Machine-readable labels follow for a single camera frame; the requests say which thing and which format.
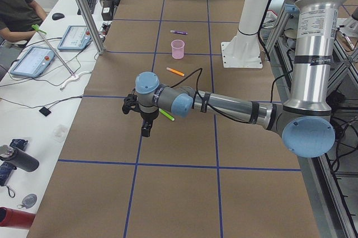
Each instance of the white desk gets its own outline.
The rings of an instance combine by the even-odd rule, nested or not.
[[[103,23],[101,9],[98,0],[93,14],[93,19],[98,29]],[[46,38],[62,37],[69,25],[85,25],[82,16],[77,15],[77,10],[75,0],[59,0],[41,25],[41,29],[47,32]],[[63,13],[65,18],[53,21],[51,17],[56,12]],[[41,37],[35,34],[29,44],[40,40]],[[59,40],[51,43],[53,46],[57,46]],[[43,42],[36,45],[46,46]],[[67,62],[76,54],[74,52],[60,53]],[[91,43],[78,56],[81,64],[81,68],[78,71],[93,70],[96,63],[94,58],[96,54],[96,47]],[[69,62],[68,65],[74,71],[79,67],[79,63],[76,60]],[[55,59],[45,70],[43,76],[37,79],[60,84],[69,76],[70,74],[66,68],[58,59]],[[59,86],[55,87],[45,81],[28,80],[21,83],[21,81],[12,80],[7,74],[0,82],[0,86],[13,83],[15,85],[0,87],[0,97],[28,106],[45,105],[56,100],[83,94],[89,78],[90,75],[85,74],[79,81],[67,84],[66,88],[60,91]],[[37,195],[37,203],[32,208],[23,208],[22,210],[30,213],[37,212],[80,101],[80,99],[73,99],[61,102],[51,108],[52,113],[45,117],[39,112],[40,108],[29,109],[0,100],[0,144],[9,144],[13,138],[29,140],[26,152],[40,162],[39,168],[34,172],[17,169],[12,173],[7,184],[15,190],[16,196],[15,198],[10,198],[7,188],[1,187],[0,207],[18,209],[17,205],[21,204],[22,199],[26,195],[34,193]],[[64,129],[65,131],[60,132],[60,136],[55,136],[55,131],[58,129]],[[22,238],[26,237],[27,233],[28,230],[0,227],[1,238]]]

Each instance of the plastic cup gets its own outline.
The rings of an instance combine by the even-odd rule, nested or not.
[[[30,229],[35,214],[6,207],[0,207],[0,227]]]
[[[174,59],[181,59],[184,57],[184,46],[185,43],[183,40],[176,39],[171,42],[172,46],[172,57]]]

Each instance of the purple marker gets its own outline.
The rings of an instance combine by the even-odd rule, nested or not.
[[[174,31],[174,30],[170,30],[170,32],[172,32],[173,34],[179,34],[179,35],[187,35],[187,32],[182,32],[182,31]]]

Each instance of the yellow marker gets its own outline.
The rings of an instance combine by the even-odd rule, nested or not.
[[[168,119],[170,119],[172,122],[175,120],[172,116],[170,116],[167,112],[165,112],[163,109],[159,108],[159,112],[162,113],[164,116],[166,116]]]
[[[172,69],[172,68],[167,67],[167,70],[170,71],[170,72],[172,72],[172,73],[174,73],[174,74],[178,74],[179,76],[182,76],[182,77],[185,76],[184,73],[179,72],[179,71],[177,71],[177,70],[175,70],[175,69]]]

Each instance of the black cable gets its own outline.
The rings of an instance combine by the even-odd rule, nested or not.
[[[339,106],[337,110],[358,110],[358,108],[354,108],[352,106]]]
[[[199,71],[199,74],[197,75],[197,78],[196,78],[196,88],[195,88],[195,94],[193,96],[193,108],[194,108],[194,103],[195,103],[195,97],[196,95],[201,99],[201,101],[203,101],[204,99],[201,97],[200,93],[199,93],[199,79],[200,79],[200,76],[201,76],[201,73],[202,73],[202,68],[198,68],[197,70],[191,72],[186,78],[182,79],[180,82],[174,84],[173,86],[171,86],[171,88],[174,88],[176,86],[178,86],[179,84],[183,83],[185,80],[187,80],[189,77],[191,77],[193,74],[195,74],[196,72]],[[226,114],[225,112],[222,112],[220,111],[219,109],[213,107],[211,104],[207,103],[207,105],[213,109],[215,112],[217,112],[218,114],[224,116],[225,118],[228,118],[230,120],[233,120],[235,122],[239,122],[239,123],[244,123],[244,124],[248,124],[248,122],[245,122],[243,120],[238,120],[238,119],[234,119],[232,118],[231,116],[229,116],[228,114]]]
[[[340,151],[339,151],[339,147],[341,145],[343,136],[345,135],[345,132],[348,129],[348,127],[349,127],[349,125],[345,126],[345,128],[343,129],[342,135],[338,139],[337,146],[336,146],[336,159],[332,162],[332,168],[334,167],[335,164],[337,164],[337,167],[333,170],[333,172],[337,172],[338,169],[340,168],[340,156],[339,156]]]
[[[293,51],[293,50],[288,49],[287,52],[286,52],[286,55],[287,55],[287,57],[289,58],[290,67],[291,67],[291,69],[293,70],[293,64],[292,64],[292,60],[291,60],[291,57],[290,57],[290,52],[292,52],[292,51]]]
[[[81,50],[77,55],[75,55],[71,60],[69,60],[68,62],[66,62],[66,63],[69,63],[69,62],[71,62],[71,61],[73,61],[74,59],[76,59],[76,61],[77,61],[77,63],[79,64],[79,67],[74,71],[74,73],[76,73],[80,68],[81,68],[81,63],[79,62],[79,60],[78,60],[78,56],[87,48],[89,46],[89,44],[83,49],[83,50]],[[58,68],[60,68],[60,67],[63,67],[64,65],[63,64],[61,64],[60,66],[57,66],[57,67],[55,67],[55,68],[53,68],[52,70],[50,70],[50,71],[47,71],[46,73],[44,73],[44,74],[41,74],[39,77],[44,77],[44,76],[46,76],[47,74],[49,74],[49,73],[51,73],[52,71],[55,71],[56,69],[58,69]],[[60,86],[60,85],[62,85],[62,83],[64,82],[61,82],[60,84],[53,84],[53,83],[51,83],[50,81],[48,81],[48,80],[39,80],[39,79],[37,79],[37,78],[31,78],[31,77],[25,77],[25,78],[21,78],[21,79],[14,79],[11,75],[10,75],[10,73],[8,72],[8,70],[6,70],[6,72],[8,73],[8,75],[9,75],[9,77],[12,79],[12,80],[14,80],[14,81],[21,81],[21,82],[16,82],[16,83],[9,83],[9,84],[5,84],[5,85],[0,85],[0,87],[6,87],[6,86],[11,86],[11,85],[17,85],[17,84],[21,84],[21,83],[24,83],[24,82],[27,82],[27,81],[30,81],[30,80],[35,80],[35,81],[45,81],[45,82],[47,82],[48,84],[50,84],[50,85],[52,85],[52,86],[55,86],[55,87],[58,87],[58,86]]]
[[[347,203],[346,203],[346,197],[347,197],[347,196],[343,194],[343,192],[342,192],[342,190],[341,190],[341,187],[340,187],[340,184],[339,184],[339,182],[338,182],[337,176],[336,176],[335,173],[332,174],[332,177],[333,177],[333,179],[334,179],[334,181],[335,181],[335,184],[336,184],[338,193],[339,193],[339,195],[340,195],[340,197],[341,197],[343,207],[344,207],[344,209],[345,209],[345,211],[346,211],[346,213],[347,213],[347,215],[348,215],[348,220],[349,220],[350,224],[351,224],[352,226],[354,226],[355,223],[354,223],[354,221],[353,221],[353,219],[352,219],[353,214],[349,211],[348,205],[347,205]],[[357,231],[356,231],[355,228],[353,228],[353,232],[354,232],[354,234],[355,234],[355,237],[358,237],[358,233],[357,233]]]
[[[62,39],[62,38],[48,38],[47,41],[49,41],[49,40],[54,40],[54,39],[59,40],[59,39]],[[27,45],[26,47],[24,47],[22,51],[24,51],[25,49],[27,49],[28,47],[30,47],[30,46],[32,46],[32,45],[36,45],[36,44],[41,43],[41,42],[45,42],[45,40],[40,40],[40,41],[31,43],[31,44]]]
[[[267,5],[266,5],[266,8],[265,8],[265,12],[264,12],[264,14],[263,14],[263,16],[262,16],[262,20],[261,20],[261,23],[260,23],[260,26],[259,26],[258,32],[257,32],[258,41],[259,41],[260,44],[262,45],[262,47],[263,47],[263,49],[264,49],[264,51],[265,51],[265,53],[266,53],[266,56],[267,56],[267,59],[268,59],[269,62],[271,61],[271,58],[270,58],[269,52],[268,52],[267,49],[266,49],[266,44],[263,42],[263,40],[262,40],[262,38],[261,38],[260,32],[261,32],[262,25],[263,25],[263,23],[264,23],[264,21],[265,21],[265,18],[266,18],[266,13],[267,13],[267,11],[269,10],[271,1],[272,1],[272,0],[268,0],[268,1],[267,1]]]
[[[353,131],[355,132],[357,138],[358,138],[358,130],[357,130],[355,127],[353,127],[353,125],[351,125],[349,122],[347,122],[347,121],[344,120],[344,119],[337,118],[337,117],[331,117],[331,118],[332,118],[332,119],[340,120],[340,121],[344,122],[344,124],[347,124],[347,125],[345,126],[345,128],[343,129],[342,135],[340,136],[340,138],[339,138],[339,140],[338,140],[338,142],[337,142],[337,146],[336,146],[336,159],[335,159],[335,160],[332,162],[332,164],[331,164],[331,166],[332,166],[332,171],[333,171],[333,172],[337,172],[338,169],[340,168],[340,158],[341,158],[341,157],[344,157],[344,156],[347,156],[347,155],[349,155],[349,154],[352,154],[353,152],[355,152],[356,150],[358,150],[358,145],[357,145],[357,147],[356,147],[356,148],[353,148],[352,151],[339,155],[339,146],[340,146],[341,141],[342,141],[342,139],[343,139],[343,137],[344,137],[344,135],[345,135],[345,132],[347,131],[347,128],[348,128],[348,127],[351,127],[351,128],[353,129]]]
[[[340,126],[343,126],[343,125],[345,125],[345,124],[347,124],[347,123],[351,123],[351,122],[358,122],[358,119],[348,120],[348,121],[346,121],[346,122],[340,124]]]
[[[72,97],[69,97],[69,98],[65,98],[65,99],[61,99],[61,100],[56,100],[56,101],[50,102],[50,103],[45,104],[45,105],[37,105],[37,106],[28,106],[28,105],[24,105],[24,104],[19,104],[19,103],[17,103],[17,102],[9,101],[9,100],[4,99],[4,98],[2,98],[2,97],[0,97],[0,99],[3,100],[3,101],[5,101],[5,102],[9,102],[9,103],[11,103],[11,104],[15,104],[15,105],[19,105],[19,106],[24,106],[24,107],[29,108],[29,109],[41,108],[41,107],[43,107],[43,106],[52,105],[52,106],[49,107],[49,109],[50,109],[51,107],[53,107],[54,105],[58,104],[59,102],[63,102],[63,101],[67,101],[67,100],[75,99],[75,98],[82,98],[82,97],[83,97],[83,95],[72,96]]]
[[[292,73],[292,71],[293,71],[293,69],[290,70],[290,71],[288,71],[287,73],[284,73],[284,74],[282,74],[282,75],[276,77],[276,78],[274,79],[274,81],[272,82],[272,85],[271,85],[271,97],[270,97],[270,102],[272,102],[272,99],[274,98],[274,85],[275,85],[275,82],[276,82],[277,80],[279,80],[280,78],[282,78],[282,77],[284,77],[284,76],[287,76],[288,74]]]

